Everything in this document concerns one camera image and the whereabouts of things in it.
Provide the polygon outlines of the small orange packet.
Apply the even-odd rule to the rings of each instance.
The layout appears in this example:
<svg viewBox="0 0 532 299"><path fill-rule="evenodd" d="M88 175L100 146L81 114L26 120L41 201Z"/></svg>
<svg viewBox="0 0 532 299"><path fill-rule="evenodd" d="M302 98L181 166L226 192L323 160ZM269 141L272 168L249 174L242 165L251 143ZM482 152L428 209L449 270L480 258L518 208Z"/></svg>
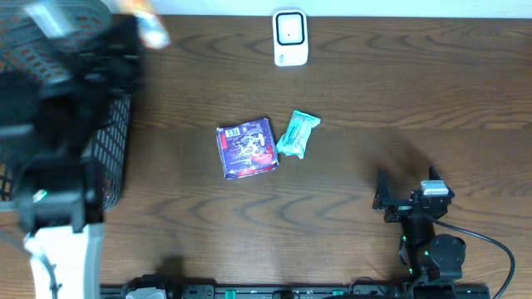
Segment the small orange packet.
<svg viewBox="0 0 532 299"><path fill-rule="evenodd" d="M137 20L140 39L145 47L155 50L170 45L170 35L150 0L119 0L120 11Z"/></svg>

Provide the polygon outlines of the green wipes packet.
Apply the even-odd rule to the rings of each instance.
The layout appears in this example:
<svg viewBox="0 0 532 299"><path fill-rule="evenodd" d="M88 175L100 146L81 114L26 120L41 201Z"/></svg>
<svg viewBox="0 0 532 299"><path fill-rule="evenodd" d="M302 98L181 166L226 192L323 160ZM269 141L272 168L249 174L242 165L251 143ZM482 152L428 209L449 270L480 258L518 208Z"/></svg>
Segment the green wipes packet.
<svg viewBox="0 0 532 299"><path fill-rule="evenodd" d="M277 151L286 156L297 156L303 159L312 130L320 123L321 120L318 117L295 110L288 128L276 144Z"/></svg>

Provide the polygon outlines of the purple snack package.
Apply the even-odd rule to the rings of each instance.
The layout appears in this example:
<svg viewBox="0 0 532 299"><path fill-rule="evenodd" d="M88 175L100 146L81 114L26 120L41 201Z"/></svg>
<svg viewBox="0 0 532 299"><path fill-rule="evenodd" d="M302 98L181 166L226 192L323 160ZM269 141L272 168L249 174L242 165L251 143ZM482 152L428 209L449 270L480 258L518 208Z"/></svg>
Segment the purple snack package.
<svg viewBox="0 0 532 299"><path fill-rule="evenodd" d="M267 173L278 167L278 153L267 118L216 130L219 157L226 179Z"/></svg>

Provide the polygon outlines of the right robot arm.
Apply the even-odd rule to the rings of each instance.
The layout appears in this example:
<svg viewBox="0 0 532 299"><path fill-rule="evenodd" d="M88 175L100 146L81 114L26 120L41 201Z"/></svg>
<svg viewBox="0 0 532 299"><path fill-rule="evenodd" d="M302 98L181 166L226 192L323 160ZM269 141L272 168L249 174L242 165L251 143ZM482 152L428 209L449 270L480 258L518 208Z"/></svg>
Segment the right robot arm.
<svg viewBox="0 0 532 299"><path fill-rule="evenodd" d="M462 278L466 257L463 239L450 234L437 234L436 220L446 215L454 192L432 167L429 178L407 199L395 199L384 171L377 176L374 209L384 211L384 221L399 223L402 237L400 259L415 278L425 283L454 282Z"/></svg>

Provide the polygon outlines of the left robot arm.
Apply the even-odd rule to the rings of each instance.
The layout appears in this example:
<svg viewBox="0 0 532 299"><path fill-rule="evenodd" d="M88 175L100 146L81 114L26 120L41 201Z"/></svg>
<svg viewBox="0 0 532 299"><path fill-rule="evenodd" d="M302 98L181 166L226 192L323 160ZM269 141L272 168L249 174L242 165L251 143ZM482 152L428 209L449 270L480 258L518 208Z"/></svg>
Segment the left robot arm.
<svg viewBox="0 0 532 299"><path fill-rule="evenodd" d="M86 49L53 49L65 76L1 76L2 209L18 215L39 298L101 294L105 212L121 197L142 50L127 16Z"/></svg>

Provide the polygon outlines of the white barcode scanner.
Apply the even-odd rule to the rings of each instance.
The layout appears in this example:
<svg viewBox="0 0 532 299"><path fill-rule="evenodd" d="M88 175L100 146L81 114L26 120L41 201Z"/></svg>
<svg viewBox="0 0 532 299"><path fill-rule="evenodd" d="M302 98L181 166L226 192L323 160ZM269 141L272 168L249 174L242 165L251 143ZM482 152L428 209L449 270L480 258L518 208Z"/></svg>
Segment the white barcode scanner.
<svg viewBox="0 0 532 299"><path fill-rule="evenodd" d="M308 22L301 10L280 10L272 17L273 60L279 67L302 66L308 61Z"/></svg>

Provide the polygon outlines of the grey plastic basket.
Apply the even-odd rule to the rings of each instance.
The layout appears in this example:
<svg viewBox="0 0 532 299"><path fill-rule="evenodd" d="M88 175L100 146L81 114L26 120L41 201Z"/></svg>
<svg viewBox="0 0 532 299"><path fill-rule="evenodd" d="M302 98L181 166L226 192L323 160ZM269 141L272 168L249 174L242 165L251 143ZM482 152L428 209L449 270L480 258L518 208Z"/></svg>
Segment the grey plastic basket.
<svg viewBox="0 0 532 299"><path fill-rule="evenodd" d="M71 74L67 67L51 57L51 43L24 8L31 1L1 2L1 71L19 71L32 83L51 83ZM59 41L60 51L72 53L91 47L89 40L111 27L112 17L101 1L41 1L48 9L59 10L76 32ZM85 156L99 161L105 175L102 208L109 211L120 198L130 131L131 95L117 96L97 130Z"/></svg>

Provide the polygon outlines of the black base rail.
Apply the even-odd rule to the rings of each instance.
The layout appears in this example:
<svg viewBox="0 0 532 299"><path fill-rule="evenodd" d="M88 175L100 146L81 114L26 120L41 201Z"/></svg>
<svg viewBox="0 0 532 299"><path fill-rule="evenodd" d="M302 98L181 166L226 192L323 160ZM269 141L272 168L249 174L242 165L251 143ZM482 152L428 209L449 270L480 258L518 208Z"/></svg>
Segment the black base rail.
<svg viewBox="0 0 532 299"><path fill-rule="evenodd" d="M217 285L185 284L168 277L144 275L122 286L101 287L104 299L168 298L168 299L321 299L321 298L455 298L486 299L487 287L452 284L410 287L402 284L381 284L369 277L359 277L348 286L315 285Z"/></svg>

